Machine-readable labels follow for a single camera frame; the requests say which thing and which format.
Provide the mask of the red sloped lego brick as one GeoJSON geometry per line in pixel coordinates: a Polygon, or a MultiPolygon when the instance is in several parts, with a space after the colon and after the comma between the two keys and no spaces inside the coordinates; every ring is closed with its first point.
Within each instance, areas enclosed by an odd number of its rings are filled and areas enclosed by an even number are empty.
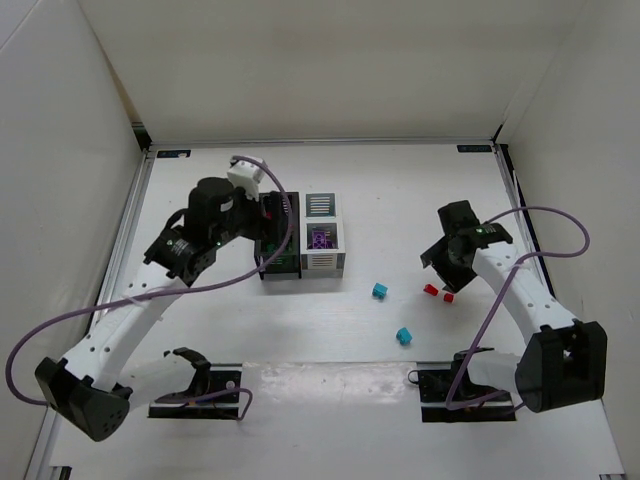
{"type": "Polygon", "coordinates": [[[424,287],[424,292],[431,296],[437,296],[439,294],[439,290],[432,284],[427,284],[424,287]]]}

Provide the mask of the purple rectangular lego brick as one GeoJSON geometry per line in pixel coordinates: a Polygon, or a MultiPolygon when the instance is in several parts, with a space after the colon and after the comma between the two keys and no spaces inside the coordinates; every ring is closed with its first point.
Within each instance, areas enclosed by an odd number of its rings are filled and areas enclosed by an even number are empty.
{"type": "Polygon", "coordinates": [[[329,250],[334,249],[332,234],[329,230],[313,228],[311,230],[311,240],[308,244],[310,250],[329,250]]]}

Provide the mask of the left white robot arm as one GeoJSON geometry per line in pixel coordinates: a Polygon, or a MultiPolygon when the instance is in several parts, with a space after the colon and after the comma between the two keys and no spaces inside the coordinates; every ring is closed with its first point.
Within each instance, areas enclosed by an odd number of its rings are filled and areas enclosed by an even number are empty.
{"type": "Polygon", "coordinates": [[[183,407],[210,396],[210,362],[179,347],[160,360],[125,365],[151,328],[180,297],[195,292],[198,277],[218,251],[238,237],[285,246],[292,233],[283,188],[263,195],[253,178],[208,177],[191,190],[146,250],[123,297],[60,359],[45,358],[35,378],[47,404],[91,440],[111,436],[128,413],[148,403],[183,407]]]}

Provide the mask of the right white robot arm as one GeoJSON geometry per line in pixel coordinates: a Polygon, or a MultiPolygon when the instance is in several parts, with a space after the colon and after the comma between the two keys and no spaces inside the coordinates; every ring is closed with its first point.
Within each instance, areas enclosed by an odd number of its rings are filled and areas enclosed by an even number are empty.
{"type": "Polygon", "coordinates": [[[467,200],[441,207],[438,216],[443,235],[421,254],[423,267],[432,268],[451,294],[480,278],[496,295],[470,347],[454,356],[447,409],[478,406],[506,393],[534,413],[601,399],[604,328],[581,321],[549,292],[525,265],[535,255],[520,253],[496,218],[480,221],[467,200]],[[522,335],[522,355],[480,344],[499,308],[522,335]]]}

